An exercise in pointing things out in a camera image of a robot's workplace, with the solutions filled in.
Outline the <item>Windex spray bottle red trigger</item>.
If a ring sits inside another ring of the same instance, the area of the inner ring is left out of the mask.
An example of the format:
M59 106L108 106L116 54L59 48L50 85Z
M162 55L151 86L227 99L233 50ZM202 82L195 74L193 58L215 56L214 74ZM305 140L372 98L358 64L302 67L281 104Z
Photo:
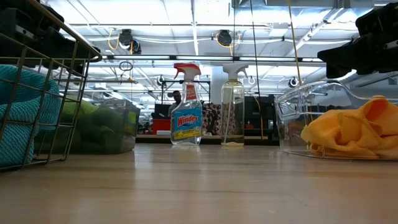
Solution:
M183 73L182 99L171 111L170 140L173 145L199 145L202 131L202 103L198 96L194 79L201 75L198 65L194 63L174 63L177 70L175 78Z

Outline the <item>black aluminium table frame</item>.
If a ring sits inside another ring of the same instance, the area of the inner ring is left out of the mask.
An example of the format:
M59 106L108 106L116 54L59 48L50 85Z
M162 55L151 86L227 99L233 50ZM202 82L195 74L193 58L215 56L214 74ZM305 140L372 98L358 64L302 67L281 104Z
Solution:
M167 135L153 135L153 134L138 134L136 143L149 144L170 144L170 136ZM220 136L203 136L200 144L221 144ZM260 136L245 136L245 146L279 146L279 140L261 139Z

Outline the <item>smoky grey plastic bin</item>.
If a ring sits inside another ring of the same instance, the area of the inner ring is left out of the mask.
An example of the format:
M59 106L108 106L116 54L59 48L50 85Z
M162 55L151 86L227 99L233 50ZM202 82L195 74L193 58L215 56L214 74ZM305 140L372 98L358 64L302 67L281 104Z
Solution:
M134 149L140 109L127 100L108 99L98 106L83 100L76 113L76 103L66 102L60 124L76 127L70 154L121 154Z

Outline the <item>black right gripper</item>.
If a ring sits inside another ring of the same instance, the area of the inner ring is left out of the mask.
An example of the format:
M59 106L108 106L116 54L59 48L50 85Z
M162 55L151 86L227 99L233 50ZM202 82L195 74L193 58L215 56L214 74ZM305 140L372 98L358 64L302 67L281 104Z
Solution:
M340 47L321 50L317 58L326 63L327 79L342 78L349 72L398 72L398 2L377 7L357 18L359 39ZM357 43L358 68L352 62L352 45Z

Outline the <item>person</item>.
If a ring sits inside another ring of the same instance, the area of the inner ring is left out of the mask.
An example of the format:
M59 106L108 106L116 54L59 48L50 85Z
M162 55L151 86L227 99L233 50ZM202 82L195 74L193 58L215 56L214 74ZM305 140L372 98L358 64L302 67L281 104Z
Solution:
M182 97L178 90L173 91L172 93L175 102L169 107L168 117L171 117L172 111L181 103Z

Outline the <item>orange microfiber towel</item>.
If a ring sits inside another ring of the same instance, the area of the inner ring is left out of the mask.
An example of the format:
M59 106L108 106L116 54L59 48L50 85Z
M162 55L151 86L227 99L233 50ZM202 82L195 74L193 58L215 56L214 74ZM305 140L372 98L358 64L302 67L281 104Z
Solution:
M374 98L358 109L341 111L338 123L339 145L369 149L398 147L398 106L385 98Z
M398 127L371 123L337 125L325 129L306 126L302 139L314 154L327 157L398 159Z

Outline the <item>teal microfiber towel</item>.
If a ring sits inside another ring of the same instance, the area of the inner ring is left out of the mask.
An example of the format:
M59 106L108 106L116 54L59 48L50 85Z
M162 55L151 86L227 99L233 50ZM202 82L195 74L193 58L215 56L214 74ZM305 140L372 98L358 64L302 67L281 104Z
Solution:
M34 122L40 112L39 123L55 124L58 120L62 99L59 97L57 82L28 70L22 70L15 95L12 95L13 82L18 68L0 65L0 121L13 98L8 119L12 121Z
M0 139L0 167L20 165L24 158L27 162L32 160L34 143L29 139L38 110L38 102L12 104L9 121ZM59 111L60 105L42 105L34 135L43 129L54 129Z

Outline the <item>red box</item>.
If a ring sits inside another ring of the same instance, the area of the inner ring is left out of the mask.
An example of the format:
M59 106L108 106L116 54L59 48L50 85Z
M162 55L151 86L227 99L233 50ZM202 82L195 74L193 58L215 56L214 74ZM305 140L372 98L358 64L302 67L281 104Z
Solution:
M159 131L170 131L170 119L154 119L153 134L158 135Z

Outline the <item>clear plastic bin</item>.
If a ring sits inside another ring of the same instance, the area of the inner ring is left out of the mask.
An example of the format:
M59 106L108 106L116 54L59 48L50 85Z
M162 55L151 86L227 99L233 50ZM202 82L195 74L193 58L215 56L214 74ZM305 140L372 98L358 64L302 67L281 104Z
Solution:
M338 115L343 110L358 109L374 98L385 98L398 106L398 98L381 94L358 96L338 81L322 81L301 85L275 101L280 148L284 152L327 159L362 159L327 157L314 154L301 133L306 126L317 124L325 129L339 125Z

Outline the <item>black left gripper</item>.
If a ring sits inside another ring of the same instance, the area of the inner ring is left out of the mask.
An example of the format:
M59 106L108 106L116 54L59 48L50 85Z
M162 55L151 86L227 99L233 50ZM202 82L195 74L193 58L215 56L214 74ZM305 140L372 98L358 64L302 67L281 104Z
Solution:
M0 0L0 63L12 64L28 48L24 65L34 67L40 63L48 67L50 59L80 68L83 59L101 60L100 49L80 39L72 32L73 39L61 31L69 31L63 16L40 0Z

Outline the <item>black white patterned object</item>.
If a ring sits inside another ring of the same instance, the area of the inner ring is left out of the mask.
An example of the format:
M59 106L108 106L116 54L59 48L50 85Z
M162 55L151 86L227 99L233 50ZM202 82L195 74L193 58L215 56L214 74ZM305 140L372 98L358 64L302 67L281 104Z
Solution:
M223 105L214 103L204 103L202 105L202 128L207 136L222 136L224 135L223 125Z

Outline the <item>long ceiling light bar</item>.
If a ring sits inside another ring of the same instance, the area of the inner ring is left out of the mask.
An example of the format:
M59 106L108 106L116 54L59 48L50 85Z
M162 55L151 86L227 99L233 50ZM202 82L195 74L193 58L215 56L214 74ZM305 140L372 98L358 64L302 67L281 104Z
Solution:
M293 57L233 57L233 56L182 56L182 55L105 55L103 60L208 60L208 61L259 61L294 62Z

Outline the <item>clear spray bottle white trigger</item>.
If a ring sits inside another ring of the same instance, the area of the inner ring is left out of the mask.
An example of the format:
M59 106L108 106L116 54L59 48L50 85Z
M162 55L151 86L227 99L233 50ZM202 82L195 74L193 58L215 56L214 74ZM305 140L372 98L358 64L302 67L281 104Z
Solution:
M238 73L248 77L246 63L227 63L223 71L228 80L221 88L221 145L224 147L244 146L244 85Z

